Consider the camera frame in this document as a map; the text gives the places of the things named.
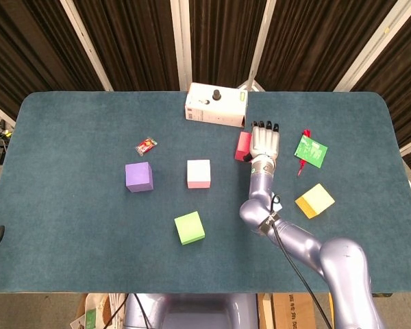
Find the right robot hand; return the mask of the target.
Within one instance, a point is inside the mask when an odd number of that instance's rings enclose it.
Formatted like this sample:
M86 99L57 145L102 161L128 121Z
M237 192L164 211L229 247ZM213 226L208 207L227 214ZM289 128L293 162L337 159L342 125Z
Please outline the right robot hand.
M251 127L249 152L242 159L250 162L258 156L268 156L276 163L279 153L279 124L271 121L253 121Z

